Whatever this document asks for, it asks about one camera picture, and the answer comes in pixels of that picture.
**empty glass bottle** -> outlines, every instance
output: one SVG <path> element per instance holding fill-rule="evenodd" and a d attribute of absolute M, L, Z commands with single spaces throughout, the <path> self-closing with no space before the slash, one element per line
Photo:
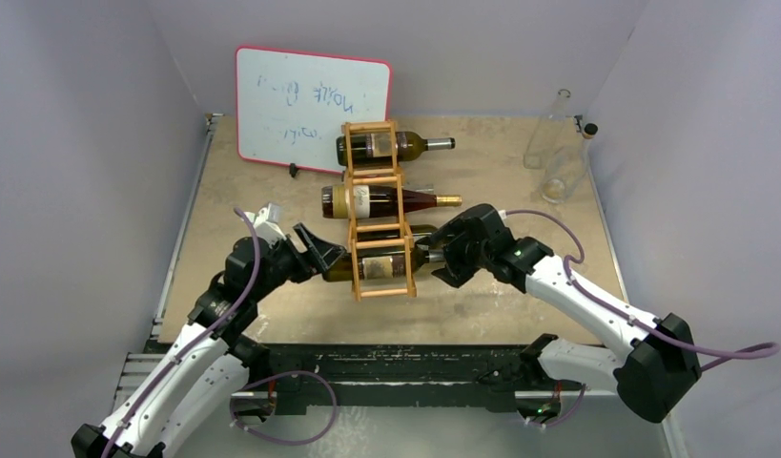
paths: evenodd
<path fill-rule="evenodd" d="M 551 203 L 566 201 L 581 183 L 589 167 L 589 142 L 598 133 L 598 126 L 589 123 L 581 133 L 584 140 L 581 148 L 565 146 L 550 159 L 545 177 L 539 184 L 542 197 Z"/>
<path fill-rule="evenodd" d="M 556 139 L 565 126 L 566 103 L 569 97 L 569 90 L 559 90 L 550 110 L 539 118 L 536 130 L 533 131 L 524 151 L 523 164 L 526 169 L 543 169 L 555 153 Z"/>

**purple cable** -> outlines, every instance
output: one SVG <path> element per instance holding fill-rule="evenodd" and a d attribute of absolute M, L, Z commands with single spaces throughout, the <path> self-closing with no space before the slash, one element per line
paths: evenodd
<path fill-rule="evenodd" d="M 272 382 L 273 380 L 282 379 L 284 377 L 289 377 L 291 375 L 306 375 L 309 376 L 318 382 L 320 382 L 323 386 L 325 386 L 325 389 L 328 390 L 328 394 L 331 395 L 331 418 L 328 419 L 328 423 L 325 425 L 325 427 L 320 431 L 319 433 L 315 434 L 314 436 L 303 439 L 301 441 L 291 441 L 287 439 L 278 439 L 277 437 L 273 437 L 267 434 L 264 434 L 262 432 L 259 432 L 255 429 L 252 429 L 244 424 L 241 420 L 236 417 L 236 413 L 233 410 L 233 400 L 230 401 L 230 417 L 233 419 L 233 423 L 236 424 L 237 427 L 240 427 L 245 432 L 249 432 L 250 434 L 259 437 L 265 441 L 272 442 L 274 444 L 278 444 L 281 446 L 305 446 L 307 444 L 311 444 L 315 442 L 320 437 L 324 436 L 325 433 L 328 432 L 329 429 L 334 425 L 334 422 L 337 420 L 337 412 L 339 408 L 337 407 L 337 396 L 334 394 L 334 389 L 329 385 L 328 382 L 325 381 L 322 377 L 320 377 L 318 374 L 315 374 L 314 372 L 309 372 L 307 370 L 290 370 L 288 372 L 282 372 L 278 375 L 273 375 L 272 377 L 267 377 L 266 379 L 259 380 L 253 384 L 246 385 L 241 390 L 245 391 L 248 389 L 253 389 L 258 386 L 261 386 L 263 384 L 268 384 Z"/>
<path fill-rule="evenodd" d="M 236 299 L 235 302 L 233 302 L 233 305 L 224 312 L 218 320 L 216 320 L 213 324 L 211 324 L 207 329 L 204 330 L 201 334 L 199 334 L 195 339 L 188 342 L 181 351 L 176 353 L 175 359 L 177 361 L 182 361 L 182 358 L 185 357 L 185 355 L 191 351 L 196 344 L 204 340 L 206 337 L 211 335 L 216 328 L 218 328 L 222 323 L 226 322 L 228 318 L 230 318 L 231 315 L 236 313 L 236 310 L 241 306 L 242 303 L 244 303 L 244 299 L 250 294 L 250 290 L 253 289 L 253 285 L 256 283 L 256 277 L 258 276 L 258 268 L 260 267 L 260 261 L 261 261 L 261 251 L 260 246 L 258 245 L 258 235 L 256 233 L 256 227 L 253 225 L 253 223 L 250 221 L 249 218 L 247 218 L 247 215 L 244 214 L 244 212 L 241 211 L 240 208 L 235 207 L 233 209 L 234 212 L 236 212 L 236 215 L 238 215 L 240 218 L 244 219 L 244 222 L 247 224 L 247 229 L 250 230 L 250 236 L 253 238 L 253 246 L 255 247 L 256 257 L 255 257 L 255 265 L 253 266 L 253 273 L 250 275 L 250 280 L 247 281 L 247 285 L 244 286 L 244 290 L 241 292 L 241 295 L 238 296 L 238 299 Z M 143 391 L 140 392 L 140 395 L 137 397 L 137 399 L 134 401 L 134 404 L 129 407 L 129 411 L 126 412 L 126 415 L 123 416 L 123 418 L 120 420 L 120 423 L 123 425 L 127 425 L 128 427 L 129 422 L 133 418 L 133 416 L 137 413 L 137 411 L 140 409 L 140 406 L 143 405 L 143 403 L 146 402 L 146 400 L 149 398 L 149 396 L 152 394 L 152 391 L 162 382 L 162 380 L 165 378 L 166 375 L 171 372 L 171 369 L 173 369 L 176 366 L 174 362 L 169 361 L 166 365 L 163 366 L 162 370 L 157 372 L 154 377 L 152 378 L 152 382 L 148 385 L 146 385 L 145 388 L 143 388 Z M 118 437 L 120 437 L 120 434 L 122 432 L 123 428 L 116 427 L 114 430 L 114 433 L 112 434 L 112 437 L 110 438 L 109 442 L 107 442 L 107 445 L 104 447 L 104 451 L 101 452 L 101 458 L 109 458 L 110 450 L 112 449 L 112 445 L 117 441 Z"/>
<path fill-rule="evenodd" d="M 628 313 L 618 309 L 614 305 L 610 304 L 609 302 L 604 301 L 601 298 L 598 298 L 594 294 L 590 293 L 588 290 L 586 290 L 583 286 L 581 286 L 577 280 L 575 280 L 575 277 L 572 275 L 572 271 L 570 270 L 569 263 L 573 261 L 576 264 L 580 264 L 584 262 L 585 253 L 584 253 L 584 247 L 581 245 L 581 241 L 578 240 L 578 237 L 575 236 L 575 234 L 569 229 L 569 227 L 566 226 L 563 222 L 561 222 L 556 217 L 545 213 L 540 212 L 538 210 L 511 210 L 510 212 L 506 212 L 508 215 L 522 215 L 522 214 L 529 214 L 529 215 L 537 215 L 540 217 L 544 217 L 547 219 L 550 219 L 551 221 L 555 222 L 559 226 L 561 226 L 562 229 L 565 230 L 569 234 L 569 236 L 572 238 L 572 240 L 575 242 L 576 246 L 578 246 L 578 252 L 579 257 L 575 258 L 571 255 L 566 255 L 564 257 L 564 270 L 565 274 L 567 275 L 567 278 L 570 280 L 570 283 L 577 289 L 581 294 L 586 296 L 591 301 L 597 303 L 598 305 L 601 305 L 606 310 L 614 313 L 615 315 L 621 317 L 624 320 L 629 320 Z M 702 366 L 702 371 L 713 369 L 714 367 L 724 364 L 727 361 L 730 360 L 758 360 L 761 358 L 768 358 L 770 356 L 775 355 L 778 351 L 780 351 L 780 345 L 776 342 L 764 342 L 764 343 L 758 343 L 752 346 L 748 346 L 746 348 L 742 348 L 738 351 L 723 351 L 723 350 L 712 350 L 709 348 L 704 348 L 702 346 L 698 345 L 692 345 L 687 342 L 682 342 L 676 339 L 673 339 L 662 332 L 656 330 L 654 327 L 645 324 L 639 320 L 632 320 L 634 325 L 639 327 L 640 329 L 643 329 L 648 334 L 656 337 L 657 339 L 667 343 L 674 345 L 676 347 L 682 348 L 687 351 L 693 351 L 696 353 L 700 353 L 703 355 L 708 356 L 714 356 L 717 359 L 714 361 L 711 361 L 710 363 L 707 363 Z"/>

